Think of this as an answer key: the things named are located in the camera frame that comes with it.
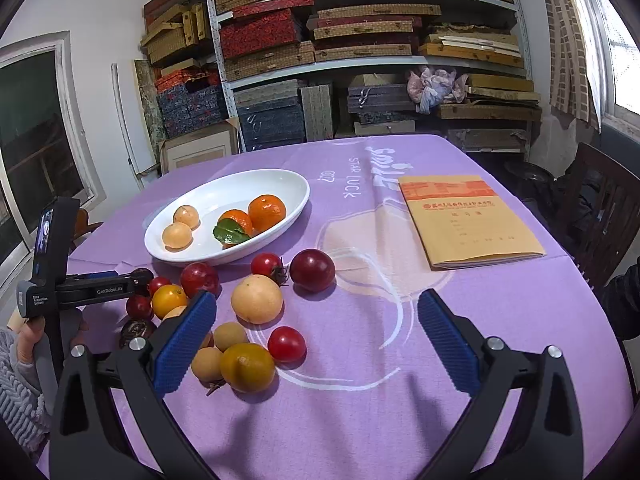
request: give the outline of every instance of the notebook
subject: notebook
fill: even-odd
[[[543,256],[542,245],[479,176],[402,176],[402,195],[433,267]]]

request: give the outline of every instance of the person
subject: person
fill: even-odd
[[[18,444],[36,460],[51,426],[33,359],[33,348],[42,339],[45,320],[12,320],[13,329],[0,328],[0,415]],[[86,323],[81,322],[80,330],[86,329]],[[82,340],[79,332],[70,348]]]

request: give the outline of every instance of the table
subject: table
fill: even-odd
[[[152,262],[143,234],[169,202],[220,176],[257,168],[304,175],[310,200],[300,218],[265,250],[286,262],[318,247],[337,266],[337,286],[315,297],[282,289],[278,325],[305,336],[308,355],[279,370],[256,396],[225,387],[206,397],[188,372],[165,402],[196,450],[222,480],[412,480],[461,415],[455,390],[415,320],[430,286],[485,336],[516,350],[564,352],[577,393],[588,473],[632,412],[625,365],[606,316],[571,259],[529,211],[466,155],[436,136],[384,136],[284,146],[171,172],[103,224],[69,260],[69,273],[149,267],[177,282],[178,269]],[[396,179],[402,174],[479,174],[529,225],[546,256],[500,266],[432,271]],[[233,320],[230,295],[250,257],[218,268],[218,321]],[[88,307],[93,352],[115,348],[124,301]],[[273,327],[251,332],[265,343]],[[140,460],[155,462],[121,392],[116,402]],[[512,392],[480,465],[490,463],[516,406]]]

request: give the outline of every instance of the silver bolt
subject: silver bolt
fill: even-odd
[[[84,345],[76,345],[71,349],[71,355],[73,357],[80,357],[84,354]]]
[[[555,359],[562,357],[562,350],[559,349],[557,346],[551,345],[549,348],[546,349],[546,351],[549,352],[549,355]]]
[[[502,350],[504,349],[504,341],[499,337],[490,337],[486,340],[486,345],[491,350]]]
[[[129,348],[138,351],[142,350],[146,346],[146,339],[143,337],[135,337],[129,341]]]

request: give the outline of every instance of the knitted sweater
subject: knitted sweater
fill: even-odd
[[[17,335],[0,328],[0,415],[18,444],[33,456],[50,428],[35,365],[18,362]]]

